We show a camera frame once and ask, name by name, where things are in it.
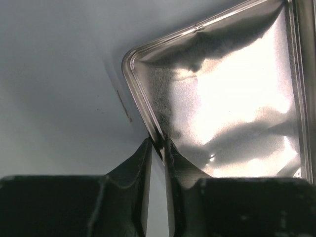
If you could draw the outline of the silver tin lid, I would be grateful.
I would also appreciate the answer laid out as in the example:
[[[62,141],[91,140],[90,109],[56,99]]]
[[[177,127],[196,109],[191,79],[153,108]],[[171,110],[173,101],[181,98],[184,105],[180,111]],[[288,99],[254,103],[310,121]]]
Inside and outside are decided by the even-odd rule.
[[[246,0],[129,51],[122,72],[160,157],[212,177],[316,180],[316,3]]]

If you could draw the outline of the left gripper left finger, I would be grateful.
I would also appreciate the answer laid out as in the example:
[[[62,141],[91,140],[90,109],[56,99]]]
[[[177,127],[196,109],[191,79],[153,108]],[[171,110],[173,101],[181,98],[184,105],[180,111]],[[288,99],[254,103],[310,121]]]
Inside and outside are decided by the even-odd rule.
[[[3,237],[143,237],[152,143],[105,175],[15,175],[0,181]]]

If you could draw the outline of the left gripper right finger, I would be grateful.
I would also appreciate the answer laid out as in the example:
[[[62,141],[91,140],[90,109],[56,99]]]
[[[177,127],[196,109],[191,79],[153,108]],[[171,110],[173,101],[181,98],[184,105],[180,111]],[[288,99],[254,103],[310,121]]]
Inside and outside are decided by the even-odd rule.
[[[212,178],[164,141],[172,237],[313,237],[316,188],[298,178]]]

